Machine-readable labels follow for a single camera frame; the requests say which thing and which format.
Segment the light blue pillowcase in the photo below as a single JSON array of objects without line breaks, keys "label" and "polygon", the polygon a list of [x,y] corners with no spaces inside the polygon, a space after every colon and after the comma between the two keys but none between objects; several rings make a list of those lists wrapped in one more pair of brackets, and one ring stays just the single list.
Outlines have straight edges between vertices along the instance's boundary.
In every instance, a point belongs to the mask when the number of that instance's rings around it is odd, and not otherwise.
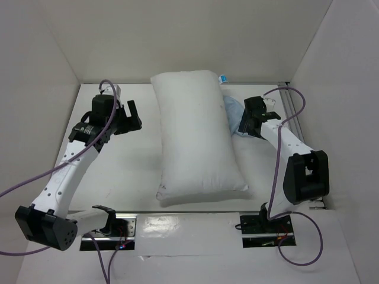
[{"label": "light blue pillowcase", "polygon": [[239,101],[235,100],[231,96],[224,95],[223,100],[231,136],[236,134],[240,137],[249,137],[248,133],[242,133],[239,131],[240,122],[244,113],[244,107]]}]

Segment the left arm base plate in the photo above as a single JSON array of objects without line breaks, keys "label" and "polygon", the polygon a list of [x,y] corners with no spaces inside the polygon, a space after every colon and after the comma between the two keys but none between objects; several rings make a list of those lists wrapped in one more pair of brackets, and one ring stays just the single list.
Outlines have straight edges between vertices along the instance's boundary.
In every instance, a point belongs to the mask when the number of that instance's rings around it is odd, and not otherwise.
[{"label": "left arm base plate", "polygon": [[116,213],[110,229],[96,229],[90,232],[100,251],[132,251],[135,249],[137,214]]}]

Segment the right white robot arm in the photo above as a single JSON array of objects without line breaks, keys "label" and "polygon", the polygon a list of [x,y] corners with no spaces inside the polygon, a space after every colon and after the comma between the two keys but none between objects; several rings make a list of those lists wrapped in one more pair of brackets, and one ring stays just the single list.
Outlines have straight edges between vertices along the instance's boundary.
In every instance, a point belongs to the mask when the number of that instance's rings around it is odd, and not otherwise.
[{"label": "right white robot arm", "polygon": [[299,204],[329,194],[329,161],[323,150],[313,150],[297,138],[287,120],[267,111],[260,96],[244,100],[239,131],[269,142],[277,151],[270,199],[261,207],[259,227],[271,232],[279,218],[291,214]]}]

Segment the white pillow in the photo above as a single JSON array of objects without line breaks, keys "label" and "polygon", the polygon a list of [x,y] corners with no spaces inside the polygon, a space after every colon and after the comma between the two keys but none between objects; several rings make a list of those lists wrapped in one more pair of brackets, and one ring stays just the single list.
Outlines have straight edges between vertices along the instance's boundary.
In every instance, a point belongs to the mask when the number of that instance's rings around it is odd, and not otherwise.
[{"label": "white pillow", "polygon": [[150,79],[160,110],[162,175],[156,194],[167,204],[245,198],[218,77],[209,70]]}]

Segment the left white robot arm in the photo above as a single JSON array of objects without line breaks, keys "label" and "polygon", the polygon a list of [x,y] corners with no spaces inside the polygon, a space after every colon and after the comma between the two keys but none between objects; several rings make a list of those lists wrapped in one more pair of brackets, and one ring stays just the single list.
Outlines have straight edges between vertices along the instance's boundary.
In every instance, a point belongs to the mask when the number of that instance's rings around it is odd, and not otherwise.
[{"label": "left white robot arm", "polygon": [[112,135],[141,130],[142,122],[134,101],[125,106],[112,95],[96,95],[69,135],[60,169],[52,173],[41,194],[30,206],[20,206],[15,219],[27,240],[60,251],[67,250],[79,235],[98,231],[104,236],[125,227],[116,219],[115,210],[94,205],[90,210],[69,215],[72,198],[91,163]]}]

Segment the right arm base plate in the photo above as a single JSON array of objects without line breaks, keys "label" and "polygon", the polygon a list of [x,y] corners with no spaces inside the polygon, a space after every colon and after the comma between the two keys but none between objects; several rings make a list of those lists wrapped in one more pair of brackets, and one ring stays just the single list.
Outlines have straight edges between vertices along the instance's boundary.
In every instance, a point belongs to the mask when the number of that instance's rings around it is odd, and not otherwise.
[{"label": "right arm base plate", "polygon": [[296,239],[291,222],[287,215],[276,221],[264,223],[259,214],[240,214],[240,223],[235,229],[242,234],[243,248],[296,246]]}]

